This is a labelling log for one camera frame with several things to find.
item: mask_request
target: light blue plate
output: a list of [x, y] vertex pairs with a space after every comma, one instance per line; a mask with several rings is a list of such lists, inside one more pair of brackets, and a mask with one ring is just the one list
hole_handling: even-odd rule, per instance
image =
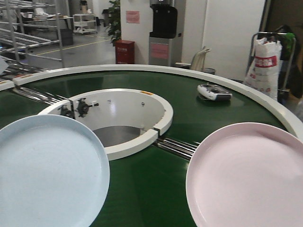
[[103, 145], [58, 115], [23, 118], [0, 130], [0, 222], [6, 227], [88, 227], [109, 186]]

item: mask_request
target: factory floor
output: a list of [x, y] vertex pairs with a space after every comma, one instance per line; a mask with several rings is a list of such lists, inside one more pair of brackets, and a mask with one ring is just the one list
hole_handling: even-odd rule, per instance
[[[98, 33], [73, 34], [73, 45], [63, 46], [65, 67], [115, 64], [115, 47], [111, 44], [106, 27], [97, 28]], [[61, 59], [57, 44], [34, 48], [31, 51], [35, 55]], [[51, 70], [62, 68], [61, 62], [37, 57], [28, 57], [22, 62]]]

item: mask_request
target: black water dispenser top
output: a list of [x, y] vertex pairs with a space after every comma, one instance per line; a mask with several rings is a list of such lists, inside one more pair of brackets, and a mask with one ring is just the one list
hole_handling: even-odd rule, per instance
[[153, 10], [150, 37], [173, 39], [177, 33], [178, 11], [169, 5], [151, 5]]

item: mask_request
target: red fire box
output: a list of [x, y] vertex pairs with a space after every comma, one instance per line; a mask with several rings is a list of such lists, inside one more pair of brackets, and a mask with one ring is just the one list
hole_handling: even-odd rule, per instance
[[134, 64], [134, 41], [116, 41], [116, 64]]

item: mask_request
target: remote control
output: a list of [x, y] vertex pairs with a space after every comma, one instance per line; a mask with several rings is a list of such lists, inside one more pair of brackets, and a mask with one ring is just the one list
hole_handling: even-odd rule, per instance
[[198, 92], [205, 98], [213, 101], [224, 101], [232, 98], [232, 93], [219, 85], [200, 84]]

